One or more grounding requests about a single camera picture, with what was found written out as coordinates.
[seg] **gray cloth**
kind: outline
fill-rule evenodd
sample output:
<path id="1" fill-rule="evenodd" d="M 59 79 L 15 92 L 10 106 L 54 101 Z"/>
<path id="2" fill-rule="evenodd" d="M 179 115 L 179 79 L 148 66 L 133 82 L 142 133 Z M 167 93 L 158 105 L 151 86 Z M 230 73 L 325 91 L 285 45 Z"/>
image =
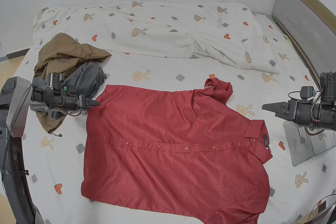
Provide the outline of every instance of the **gray cloth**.
<path id="1" fill-rule="evenodd" d="M 69 75 L 62 83 L 61 87 L 67 85 L 75 85 L 78 94 L 84 94 L 86 98 L 92 98 L 98 92 L 99 87 L 104 83 L 104 72 L 95 62 L 87 62 L 82 64 L 76 71 Z M 46 87 L 47 83 L 41 77 L 33 78 L 32 84 L 36 87 Z M 47 112 L 44 108 L 33 108 L 33 111 Z M 57 111 L 48 111 L 50 117 L 59 119 L 64 116 L 63 113 Z"/>

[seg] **gray headboard panel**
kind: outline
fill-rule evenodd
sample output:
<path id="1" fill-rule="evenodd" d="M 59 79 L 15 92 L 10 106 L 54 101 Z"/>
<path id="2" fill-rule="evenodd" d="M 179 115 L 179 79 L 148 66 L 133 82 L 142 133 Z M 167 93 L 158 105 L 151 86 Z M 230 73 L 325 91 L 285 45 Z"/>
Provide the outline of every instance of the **gray headboard panel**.
<path id="1" fill-rule="evenodd" d="M 322 72 L 336 71 L 336 17 L 318 0 L 276 0 L 272 16 L 319 85 Z"/>

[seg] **brown jacket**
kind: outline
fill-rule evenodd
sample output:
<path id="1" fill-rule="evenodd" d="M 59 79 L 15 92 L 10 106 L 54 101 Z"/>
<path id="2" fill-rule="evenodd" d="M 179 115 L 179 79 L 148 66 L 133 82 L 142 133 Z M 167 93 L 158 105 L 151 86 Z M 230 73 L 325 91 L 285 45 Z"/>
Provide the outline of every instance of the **brown jacket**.
<path id="1" fill-rule="evenodd" d="M 103 62 L 111 56 L 105 50 L 89 44 L 80 44 L 66 33 L 58 33 L 39 52 L 34 68 L 34 77 L 45 79 L 49 73 L 61 73 L 65 78 L 79 66 L 89 61 Z M 36 112 L 43 129 L 53 132 L 63 122 L 65 116 L 55 120 L 48 113 Z"/>

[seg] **mattress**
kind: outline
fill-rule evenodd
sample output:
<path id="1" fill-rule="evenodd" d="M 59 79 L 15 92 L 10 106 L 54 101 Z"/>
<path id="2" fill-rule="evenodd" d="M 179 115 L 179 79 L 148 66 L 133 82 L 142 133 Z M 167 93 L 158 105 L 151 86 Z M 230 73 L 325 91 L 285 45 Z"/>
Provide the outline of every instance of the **mattress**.
<path id="1" fill-rule="evenodd" d="M 288 38 L 266 16 L 251 13 L 242 4 L 133 1 L 47 9 L 36 16 L 34 28 L 33 46 L 15 73 L 25 79 L 32 79 L 40 48 L 64 32 L 112 54 L 99 64 L 106 75 L 97 96 L 107 84 L 182 91 L 202 89 L 214 76 L 231 82 L 228 107 L 251 120 L 265 120 L 271 142 L 283 142 L 287 152 L 281 162 L 272 158 L 264 165 L 271 192 L 258 223 L 290 223 L 336 191 L 331 180 L 336 177 L 336 149 L 292 167 L 283 120 L 261 109 L 265 103 L 287 101 L 287 94 L 301 86 L 316 88 Z M 139 78 L 134 79 L 135 72 Z M 55 137 L 45 133 L 35 113 L 28 111 L 24 163 L 32 200 L 46 224 L 200 223 L 82 197 L 86 118 L 84 113 L 66 117 L 56 131 L 63 136 Z"/>

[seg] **paper tag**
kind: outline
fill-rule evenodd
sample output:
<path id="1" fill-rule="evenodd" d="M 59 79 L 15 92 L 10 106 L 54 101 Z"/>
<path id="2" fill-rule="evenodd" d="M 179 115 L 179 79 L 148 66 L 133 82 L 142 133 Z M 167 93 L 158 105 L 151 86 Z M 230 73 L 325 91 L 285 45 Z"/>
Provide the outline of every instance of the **paper tag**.
<path id="1" fill-rule="evenodd" d="M 275 157 L 278 161 L 282 161 L 287 155 L 287 152 L 285 152 L 279 146 L 279 142 L 276 140 L 273 140 L 273 142 L 270 143 L 269 148 L 272 152 L 273 157 Z"/>

